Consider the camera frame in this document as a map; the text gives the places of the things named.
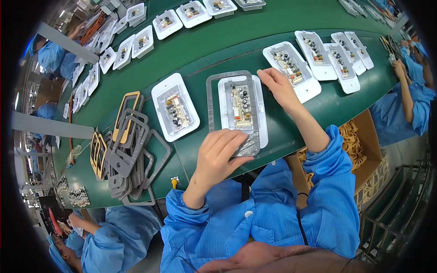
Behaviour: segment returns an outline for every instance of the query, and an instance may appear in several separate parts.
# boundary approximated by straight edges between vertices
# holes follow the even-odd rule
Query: worker
[[[41,117],[41,118],[46,118],[46,119],[52,120],[53,117],[55,116],[56,109],[57,109],[56,105],[47,103],[47,104],[43,104],[40,107],[38,107],[38,109],[36,111],[33,111],[32,113],[30,113],[30,115],[34,116],[34,117]],[[39,133],[34,133],[33,136],[36,139],[40,139],[42,141],[43,145],[45,145],[46,143],[49,143],[49,144],[51,143],[51,136],[49,136],[50,139],[47,138],[46,135],[41,135]]]
[[[408,76],[411,81],[416,82],[420,85],[425,84],[425,79],[423,78],[423,66],[422,66],[422,57],[417,57],[418,49],[416,47],[410,46],[407,41],[401,41],[401,54],[403,57],[402,62],[406,65],[408,69]]]
[[[241,184],[224,179],[254,159],[229,161],[247,135],[214,131],[199,148],[188,188],[172,189],[166,197],[161,272],[357,272],[355,267],[366,265],[351,260],[360,242],[355,175],[338,127],[324,131],[275,68],[257,74],[309,150],[303,162],[307,173],[314,172],[308,206],[296,206],[298,192],[284,159],[269,163],[241,202]]]
[[[88,222],[72,213],[73,227],[85,233],[82,256],[50,234],[49,253],[64,273],[123,273],[147,254],[150,240],[161,229],[161,221],[151,206],[106,208],[106,220]]]
[[[426,58],[423,65],[424,85],[408,77],[401,60],[393,61],[393,69],[399,83],[392,93],[386,94],[369,108],[380,146],[423,135],[428,130],[430,102],[436,96]]]
[[[83,22],[78,25],[68,38],[79,43],[80,41],[75,39],[81,28],[85,27],[85,24]],[[55,76],[61,76],[68,80],[73,79],[73,71],[78,65],[78,63],[74,62],[76,55],[63,49],[60,45],[36,34],[30,42],[29,53],[30,56],[38,53],[39,64]]]

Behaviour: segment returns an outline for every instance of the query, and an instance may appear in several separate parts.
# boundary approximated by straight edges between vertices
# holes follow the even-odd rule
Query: red object
[[[56,234],[62,236],[62,233],[64,233],[64,231],[59,227],[58,222],[56,222],[55,216],[53,215],[51,208],[49,208],[49,214],[50,214],[50,219],[52,220],[52,224],[53,226],[55,226]]]

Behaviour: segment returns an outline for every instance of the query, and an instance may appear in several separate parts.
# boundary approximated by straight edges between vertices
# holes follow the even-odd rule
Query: cardboard box
[[[382,161],[382,155],[375,125],[373,124],[369,110],[366,109],[356,116],[353,121],[358,127],[357,135],[363,147],[363,155],[367,156],[367,160],[355,171],[355,192],[357,192],[377,170]],[[293,185],[299,193],[308,194],[310,187],[306,182],[305,172],[299,162],[297,153],[286,156],[284,159],[293,173]],[[298,207],[306,207],[306,197],[304,194],[298,195]]]

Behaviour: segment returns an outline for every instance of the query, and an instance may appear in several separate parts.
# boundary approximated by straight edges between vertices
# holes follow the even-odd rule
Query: hand
[[[206,193],[238,167],[252,160],[253,156],[241,156],[229,161],[246,138],[247,134],[240,130],[222,129],[209,133],[200,146],[197,167],[190,184]]]
[[[70,220],[70,224],[71,226],[74,227],[79,227],[80,228],[80,223],[82,220],[82,218],[80,218],[79,216],[77,216],[76,214],[72,213],[68,216],[68,219]]]
[[[395,70],[396,76],[399,80],[405,78],[405,73],[402,69],[402,61],[400,59],[397,61],[393,61],[393,69]]]
[[[286,112],[302,106],[287,76],[275,68],[259,69],[257,74]]]

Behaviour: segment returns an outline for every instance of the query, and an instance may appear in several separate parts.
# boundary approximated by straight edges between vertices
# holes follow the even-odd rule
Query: finger
[[[209,133],[203,141],[201,148],[210,149],[222,137],[222,135],[226,134],[229,131],[229,129],[222,129]]]
[[[237,135],[233,140],[229,141],[228,144],[223,148],[218,157],[220,160],[227,160],[235,153],[237,148],[247,139],[247,134],[242,133]]]
[[[241,130],[231,130],[226,134],[222,135],[217,140],[217,142],[211,147],[210,153],[212,153],[215,156],[219,155],[222,152],[222,150],[226,147],[226,145],[239,135],[243,135],[243,132]]]
[[[241,165],[243,165],[244,163],[246,163],[250,160],[254,160],[254,157],[253,156],[240,156],[240,157],[236,157],[236,158],[232,159],[228,163],[229,174],[233,173],[238,167],[240,167]]]
[[[275,82],[275,80],[270,76],[265,70],[258,69],[257,74],[260,80],[267,85],[268,88],[279,87],[279,84]]]

